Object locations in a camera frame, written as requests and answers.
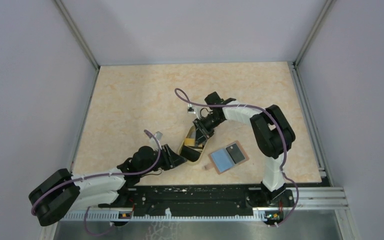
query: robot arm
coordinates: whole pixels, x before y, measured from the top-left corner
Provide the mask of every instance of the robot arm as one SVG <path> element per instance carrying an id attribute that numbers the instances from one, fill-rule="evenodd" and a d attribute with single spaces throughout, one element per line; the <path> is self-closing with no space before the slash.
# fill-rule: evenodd
<path id="1" fill-rule="evenodd" d="M 216 92 L 209 94 L 205 102 L 211 105 L 240 105 L 234 98 L 223 100 Z M 285 179 L 280 170 L 283 162 L 283 146 L 277 129 L 270 129 L 274 125 L 270 118 L 262 111 L 249 107 L 210 107 L 211 113 L 206 117 L 194 120 L 197 144 L 207 141 L 214 135 L 214 128 L 226 120 L 237 121 L 252 127 L 258 148 L 266 156 L 262 188 L 266 197 L 275 199 L 285 189 Z M 291 149 L 295 141 L 295 133 L 277 105 L 265 109 L 277 122 L 286 142 L 287 150 Z"/>
<path id="2" fill-rule="evenodd" d="M 71 174 L 65 168 L 60 169 L 28 195 L 31 204 L 36 204 L 32 213 L 37 216 L 41 226 L 48 226 L 72 210 L 114 202 L 125 203 L 127 197 L 124 193 L 137 184 L 143 175 L 158 169 L 167 171 L 187 161 L 167 144 L 161 147 L 160 156 L 157 157 L 158 151 L 142 146 L 124 163 L 106 172 L 79 175 Z M 144 171 L 155 161 L 151 170 Z"/>

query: cable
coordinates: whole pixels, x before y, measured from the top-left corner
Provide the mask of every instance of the cable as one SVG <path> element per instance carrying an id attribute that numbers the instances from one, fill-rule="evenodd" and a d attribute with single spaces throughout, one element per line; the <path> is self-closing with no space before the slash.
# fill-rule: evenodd
<path id="1" fill-rule="evenodd" d="M 93 233 L 91 232 L 89 229 L 88 229 L 88 225 L 86 224 L 86 218 L 88 217 L 88 212 L 89 212 L 89 209 L 91 207 L 88 206 L 87 209 L 86 209 L 86 213 L 84 214 L 84 218 L 83 218 L 83 226 L 84 226 L 84 230 L 86 231 L 87 234 L 91 235 L 91 236 L 94 236 L 94 237 L 100 237 L 100 236 L 104 236 L 105 234 L 108 234 L 109 232 L 111 232 L 116 226 L 114 225 L 114 223 L 110 223 L 110 227 L 104 231 L 104 232 L 101 232 L 101 233 Z"/>
<path id="2" fill-rule="evenodd" d="M 131 207 L 131 212 L 130 212 L 130 217 L 121 217 L 122 219 L 130 219 L 132 216 L 133 216 L 133 211 L 135 211 L 135 203 L 133 202 L 132 199 L 129 199 L 130 202 L 133 203 L 133 206 Z M 84 230 L 86 231 L 87 234 L 93 236 L 93 237 L 100 237 L 100 236 L 104 236 L 105 234 L 108 234 L 109 232 L 111 232 L 116 226 L 114 225 L 113 222 L 110 222 L 110 227 L 102 232 L 102 233 L 93 233 L 91 232 L 89 229 L 88 229 L 88 225 L 87 225 L 87 218 L 88 218 L 88 212 L 89 212 L 89 209 L 91 207 L 88 206 L 87 209 L 86 209 L 86 213 L 84 214 L 84 218 L 83 218 L 83 226 L 84 226 Z"/>
<path id="3" fill-rule="evenodd" d="M 89 175 L 89 176 L 85 176 L 85 177 L 79 177 L 79 178 L 76 178 L 76 179 L 70 179 L 70 180 L 67 180 L 63 183 L 60 183 L 56 186 L 54 186 L 53 188 L 51 188 L 50 190 L 48 190 L 47 192 L 45 192 L 42 196 L 40 196 L 34 203 L 33 203 L 33 206 L 31 206 L 31 214 L 33 216 L 36 216 L 36 208 L 38 207 L 39 203 L 44 199 L 46 198 L 48 195 L 50 195 L 51 193 L 55 192 L 56 190 L 64 187 L 65 185 L 68 185 L 68 184 L 71 184 L 71 183 L 75 183 L 75 182 L 78 182 L 78 181 L 83 181 L 83 180 L 88 180 L 88 179 L 93 179 L 93 178 L 99 178 L 99 177 L 105 177 L 105 176 L 119 176 L 119 175 L 124 175 L 124 176 L 132 176 L 132 175 L 141 175 L 143 173 L 146 173 L 148 171 L 150 171 L 152 168 L 155 167 L 155 165 L 157 165 L 158 163 L 158 160 L 160 160 L 160 156 L 161 156 L 161 146 L 160 146 L 160 142 L 157 140 L 157 138 L 148 130 L 143 130 L 145 132 L 145 134 L 150 137 L 150 138 L 153 138 L 157 147 L 158 147 L 158 155 L 156 156 L 156 160 L 155 162 L 148 168 L 148 169 L 145 169 L 143 171 L 138 171 L 138 172 L 114 172 L 114 173 L 99 173 L 99 174 L 94 174 L 94 175 Z"/>
<path id="4" fill-rule="evenodd" d="M 203 108 L 201 108 L 201 110 L 199 110 L 199 115 L 201 116 L 201 117 L 203 117 L 203 110 L 206 110 L 206 112 L 207 113 L 210 113 L 210 111 L 208 111 L 208 108 L 205 108 L 205 107 L 203 107 Z"/>
<path id="5" fill-rule="evenodd" d="M 178 92 L 181 92 L 184 95 L 185 98 L 180 96 Z M 283 219 L 283 221 L 281 223 L 279 223 L 278 225 L 272 225 L 272 226 L 273 227 L 278 227 L 282 223 L 284 223 L 289 218 L 289 216 L 292 214 L 292 212 L 294 212 L 295 208 L 297 207 L 298 199 L 300 197 L 300 193 L 299 193 L 299 189 L 298 189 L 297 183 L 295 181 L 293 181 L 292 179 L 290 179 L 289 177 L 287 177 L 285 172 L 284 172 L 284 166 L 286 164 L 288 148 L 287 148 L 285 136 L 284 136 L 284 134 L 283 134 L 283 132 L 281 130 L 281 127 L 276 122 L 276 120 L 273 118 L 273 116 L 269 112 L 267 112 L 264 108 L 259 107 L 259 106 L 255 106 L 255 105 L 249 105 L 249 104 L 227 104 L 227 105 L 215 104 L 215 105 L 208 105 L 208 104 L 192 102 L 192 101 L 189 100 L 189 97 L 186 94 L 186 92 L 183 91 L 182 89 L 178 88 L 178 87 L 176 89 L 174 89 L 174 94 L 176 94 L 176 96 L 179 99 L 181 99 L 183 102 L 188 103 L 188 104 L 192 104 L 192 105 L 195 105 L 195 106 L 198 106 L 198 107 L 204 107 L 204 108 L 237 108 L 237 107 L 247 107 L 247 108 L 251 108 L 251 109 L 257 109 L 257 110 L 260 110 L 261 112 L 263 112 L 265 115 L 267 115 L 267 117 L 273 122 L 274 126 L 276 127 L 277 131 L 279 132 L 280 140 L 281 140 L 282 146 L 283 146 L 283 161 L 282 161 L 282 163 L 280 164 L 280 167 L 279 167 L 280 171 L 282 172 L 283 178 L 288 180 L 288 181 L 290 181 L 293 184 L 293 186 L 296 188 L 296 201 L 293 204 L 292 209 L 290 210 L 289 214 Z"/>
<path id="6" fill-rule="evenodd" d="M 149 176 L 149 175 L 154 175 L 154 176 L 158 176 L 158 175 L 161 175 L 163 173 L 163 170 L 162 169 L 159 169 L 159 173 L 147 173 L 145 175 L 142 175 L 140 178 L 143 178 L 145 176 Z"/>

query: marble tabletop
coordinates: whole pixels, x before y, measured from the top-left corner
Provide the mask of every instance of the marble tabletop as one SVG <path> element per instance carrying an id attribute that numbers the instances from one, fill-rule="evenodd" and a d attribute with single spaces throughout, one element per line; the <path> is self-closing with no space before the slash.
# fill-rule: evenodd
<path id="1" fill-rule="evenodd" d="M 153 64 L 102 66 L 74 162 L 75 174 L 105 171 L 123 163 L 138 148 L 149 145 L 144 129 L 163 133 L 161 144 L 179 149 L 195 115 L 176 97 L 183 89 L 191 101 L 205 103 L 216 91 L 263 108 L 278 105 L 296 140 L 288 152 L 285 172 L 299 183 L 319 183 L 321 177 L 286 62 Z M 239 141 L 249 160 L 217 174 L 208 154 Z M 161 175 L 146 176 L 138 185 L 254 184 L 263 179 L 265 156 L 252 128 L 225 121 L 215 129 L 198 164 L 183 164 Z"/>

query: enclosure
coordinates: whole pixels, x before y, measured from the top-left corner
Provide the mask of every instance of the enclosure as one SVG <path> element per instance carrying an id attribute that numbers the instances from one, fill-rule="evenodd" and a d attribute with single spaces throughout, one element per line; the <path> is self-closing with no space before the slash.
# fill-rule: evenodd
<path id="1" fill-rule="evenodd" d="M 198 103 L 217 91 L 278 105 L 296 134 L 285 173 L 302 192 L 297 208 L 279 229 L 149 218 L 103 239 L 384 239 L 384 1 L 375 0 L 0 1 L 0 239 L 94 239 L 81 216 L 41 227 L 30 191 L 61 168 L 123 163 L 149 143 L 143 129 L 177 150 L 194 116 L 174 88 Z M 147 176 L 137 191 L 257 188 L 265 163 L 250 135 L 223 123 L 198 164 Z M 204 169 L 207 154 L 234 141 L 247 162 Z M 108 221 L 87 225 L 99 233 Z"/>

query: white wall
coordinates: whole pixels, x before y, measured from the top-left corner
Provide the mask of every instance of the white wall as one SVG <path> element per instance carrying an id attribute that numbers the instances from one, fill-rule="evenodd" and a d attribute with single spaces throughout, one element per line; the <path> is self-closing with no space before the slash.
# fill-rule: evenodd
<path id="1" fill-rule="evenodd" d="M 100 65 L 293 61 L 325 0 L 63 0 Z"/>
<path id="2" fill-rule="evenodd" d="M 299 70 L 362 239 L 384 239 L 384 1 L 337 1 Z"/>
<path id="3" fill-rule="evenodd" d="M 94 72 L 52 1 L 0 1 L 0 240 L 38 239 L 28 194 L 71 161 Z"/>

